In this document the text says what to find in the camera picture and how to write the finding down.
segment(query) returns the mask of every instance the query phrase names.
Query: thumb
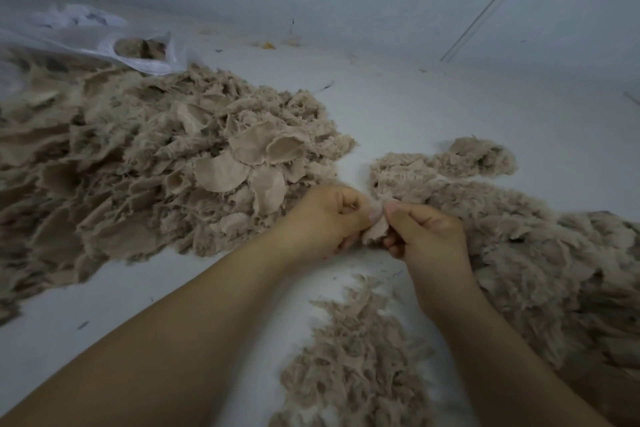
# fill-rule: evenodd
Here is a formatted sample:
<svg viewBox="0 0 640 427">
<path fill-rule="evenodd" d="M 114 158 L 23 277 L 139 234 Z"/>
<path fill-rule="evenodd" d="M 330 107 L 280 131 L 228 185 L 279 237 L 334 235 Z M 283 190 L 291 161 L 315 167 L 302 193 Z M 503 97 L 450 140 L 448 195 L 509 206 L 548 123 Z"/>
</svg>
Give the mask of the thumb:
<svg viewBox="0 0 640 427">
<path fill-rule="evenodd" d="M 425 230 L 406 211 L 400 208 L 389 209 L 393 207 L 395 206 L 387 206 L 389 225 L 396 230 L 405 243 L 415 243 Z"/>
<path fill-rule="evenodd" d="M 342 215 L 344 233 L 351 235 L 371 228 L 381 216 L 382 210 L 375 204 L 368 204 L 353 213 L 344 214 Z"/>
</svg>

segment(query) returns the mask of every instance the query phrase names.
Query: beige fluff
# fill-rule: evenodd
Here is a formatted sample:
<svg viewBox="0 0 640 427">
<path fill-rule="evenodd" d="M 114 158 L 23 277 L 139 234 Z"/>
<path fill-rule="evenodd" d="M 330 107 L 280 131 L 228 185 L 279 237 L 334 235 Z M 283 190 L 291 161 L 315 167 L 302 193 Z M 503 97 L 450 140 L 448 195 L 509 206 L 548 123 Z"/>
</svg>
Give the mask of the beige fluff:
<svg viewBox="0 0 640 427">
<path fill-rule="evenodd" d="M 163 56 L 155 43 L 118 50 Z M 307 91 L 199 66 L 148 76 L 86 57 L 14 59 L 29 84 L 0 115 L 0 323 L 109 259 L 229 250 L 333 181 L 355 145 Z"/>
<path fill-rule="evenodd" d="M 602 351 L 609 364 L 638 368 L 640 224 L 604 211 L 560 214 L 522 192 L 460 179 L 510 172 L 515 162 L 492 142 L 456 142 L 457 151 L 442 155 L 378 159 L 371 166 L 371 192 L 461 218 L 479 284 L 554 368 L 591 350 Z M 485 155 L 481 162 L 478 155 Z"/>
<path fill-rule="evenodd" d="M 325 409 L 335 409 L 338 425 L 428 426 L 433 413 L 417 364 L 430 349 L 407 339 L 404 327 L 385 314 L 388 297 L 374 289 L 380 281 L 356 276 L 346 301 L 313 301 L 329 314 L 315 328 L 313 343 L 280 374 L 286 390 L 283 409 L 270 426 L 324 425 Z M 300 411 L 315 411 L 310 421 Z"/>
</svg>

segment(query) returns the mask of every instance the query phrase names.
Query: white floor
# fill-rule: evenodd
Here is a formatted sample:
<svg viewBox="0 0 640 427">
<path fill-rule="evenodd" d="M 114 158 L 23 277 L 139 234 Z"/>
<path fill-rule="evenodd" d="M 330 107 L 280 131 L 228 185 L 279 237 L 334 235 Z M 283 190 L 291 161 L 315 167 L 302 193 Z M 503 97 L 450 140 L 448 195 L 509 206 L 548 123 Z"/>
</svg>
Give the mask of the white floor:
<svg viewBox="0 0 640 427">
<path fill-rule="evenodd" d="M 340 130 L 360 143 L 340 162 L 340 178 L 356 187 L 365 188 L 369 163 L 388 151 L 433 153 L 456 137 L 474 134 L 515 152 L 520 171 L 501 178 L 501 184 L 542 197 L 559 210 L 610 210 L 640 221 L 640 107 L 621 91 L 453 65 L 420 66 L 352 48 L 312 47 L 305 41 L 295 48 L 277 38 L 243 35 L 206 21 L 105 8 L 131 20 L 171 27 L 210 66 L 230 69 L 256 85 L 316 91 L 333 82 L 316 96 Z M 266 40 L 277 49 L 250 45 Z M 164 252 L 134 267 L 112 263 L 87 284 L 25 302 L 23 316 L 0 328 L 0 414 L 212 261 Z M 323 317 L 308 300 L 338 298 L 355 271 L 385 278 L 388 287 L 401 294 L 394 313 L 412 334 L 428 337 L 436 349 L 428 365 L 433 397 L 443 410 L 465 404 L 446 346 L 417 309 L 401 264 L 384 252 L 360 251 L 283 287 L 243 355 L 216 426 L 266 425 L 284 397 L 280 368 Z M 460 423 L 475 424 L 469 415 L 462 415 Z"/>
</svg>

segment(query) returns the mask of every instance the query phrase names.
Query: forearm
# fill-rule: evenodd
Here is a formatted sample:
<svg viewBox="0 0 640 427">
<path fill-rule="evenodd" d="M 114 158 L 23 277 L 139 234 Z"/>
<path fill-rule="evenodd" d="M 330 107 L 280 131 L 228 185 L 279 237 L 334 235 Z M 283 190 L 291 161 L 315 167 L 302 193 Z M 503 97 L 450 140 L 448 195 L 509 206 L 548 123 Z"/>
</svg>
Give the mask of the forearm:
<svg viewBox="0 0 640 427">
<path fill-rule="evenodd" d="M 230 253 L 84 351 L 0 424 L 197 424 L 284 261 L 263 238 Z"/>
<path fill-rule="evenodd" d="M 482 425 L 611 427 L 479 293 L 436 318 Z"/>
</svg>

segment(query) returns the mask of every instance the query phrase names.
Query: fuzzy material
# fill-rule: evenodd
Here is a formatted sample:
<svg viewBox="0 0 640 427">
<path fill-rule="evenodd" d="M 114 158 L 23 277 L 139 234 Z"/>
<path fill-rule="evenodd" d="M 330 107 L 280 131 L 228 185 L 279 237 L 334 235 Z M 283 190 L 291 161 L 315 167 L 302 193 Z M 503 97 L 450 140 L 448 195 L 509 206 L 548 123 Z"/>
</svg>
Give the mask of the fuzzy material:
<svg viewBox="0 0 640 427">
<path fill-rule="evenodd" d="M 280 374 L 286 399 L 270 426 L 322 426 L 327 408 L 337 413 L 337 425 L 432 425 L 417 368 L 431 350 L 408 339 L 400 322 L 383 312 L 388 297 L 374 291 L 380 281 L 356 278 L 360 286 L 345 288 L 345 302 L 312 301 L 329 323 L 314 329 L 313 342 Z M 301 415 L 313 411 L 311 420 Z"/>
<path fill-rule="evenodd" d="M 457 149 L 460 142 L 479 143 L 480 149 L 463 146 L 473 159 L 452 160 L 460 150 L 378 159 L 370 169 L 372 194 L 430 204 L 461 218 L 479 285 L 553 368 L 585 351 L 638 368 L 640 223 L 605 211 L 560 214 L 517 190 L 460 179 L 500 175 L 515 162 L 484 140 L 456 142 Z M 479 162 L 478 155 L 489 157 Z"/>
<path fill-rule="evenodd" d="M 162 57 L 163 47 L 117 44 Z M 148 76 L 16 53 L 28 80 L 0 115 L 0 324 L 21 299 L 164 246 L 212 256 L 335 180 L 355 145 L 309 92 L 193 65 Z"/>
</svg>

